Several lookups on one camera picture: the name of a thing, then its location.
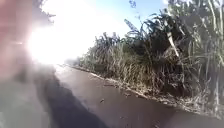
foliage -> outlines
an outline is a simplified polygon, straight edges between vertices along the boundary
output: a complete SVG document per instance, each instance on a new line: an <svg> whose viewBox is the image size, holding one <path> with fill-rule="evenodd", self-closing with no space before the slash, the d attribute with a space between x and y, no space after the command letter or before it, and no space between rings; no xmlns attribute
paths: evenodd
<svg viewBox="0 0 224 128"><path fill-rule="evenodd" d="M80 65L152 94L190 97L194 107L220 115L224 103L223 4L215 0L169 0L120 39L106 33Z"/></svg>

asphalt road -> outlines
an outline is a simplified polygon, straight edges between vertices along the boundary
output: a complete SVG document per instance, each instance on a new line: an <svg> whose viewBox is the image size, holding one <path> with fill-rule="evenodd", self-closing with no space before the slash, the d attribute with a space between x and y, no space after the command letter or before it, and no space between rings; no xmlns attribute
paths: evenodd
<svg viewBox="0 0 224 128"><path fill-rule="evenodd" d="M54 96L48 102L55 122L63 128L224 127L224 121L138 98L87 72L57 67L56 75L60 86L48 89L52 92L47 95Z"/></svg>

sun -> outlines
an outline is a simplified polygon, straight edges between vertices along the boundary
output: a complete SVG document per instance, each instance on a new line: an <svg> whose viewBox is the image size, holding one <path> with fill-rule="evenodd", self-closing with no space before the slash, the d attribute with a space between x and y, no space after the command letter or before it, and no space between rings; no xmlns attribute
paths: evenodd
<svg viewBox="0 0 224 128"><path fill-rule="evenodd" d="M33 59L42 64L61 64L66 59L62 41L53 27L36 28L28 40L28 50Z"/></svg>

paved road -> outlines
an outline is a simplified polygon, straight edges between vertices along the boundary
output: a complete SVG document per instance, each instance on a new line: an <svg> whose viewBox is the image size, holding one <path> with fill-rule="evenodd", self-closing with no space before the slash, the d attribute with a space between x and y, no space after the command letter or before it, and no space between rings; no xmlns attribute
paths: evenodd
<svg viewBox="0 0 224 128"><path fill-rule="evenodd" d="M72 114L76 114L77 107L73 105L73 108L69 108L71 112L69 120L71 122L68 123L67 121L68 125L84 121L85 123L79 124L80 128L224 127L223 121L184 112L152 100L137 98L135 94L119 90L113 86L105 86L111 85L111 83L87 72L68 67L58 67L56 74L61 85L72 91L73 101L71 102L78 102L78 108L82 108L84 112L84 116L79 112L80 117L76 116L74 119ZM61 118L65 119L63 115L66 117L66 114L66 112L62 113Z"/></svg>

grass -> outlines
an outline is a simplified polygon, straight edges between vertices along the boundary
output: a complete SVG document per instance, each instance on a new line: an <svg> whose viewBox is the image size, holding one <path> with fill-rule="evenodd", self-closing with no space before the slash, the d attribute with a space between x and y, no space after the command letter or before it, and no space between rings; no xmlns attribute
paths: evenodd
<svg viewBox="0 0 224 128"><path fill-rule="evenodd" d="M223 12L212 0L197 2L170 2L140 29L125 20L124 38L104 33L76 64L151 99L223 118Z"/></svg>

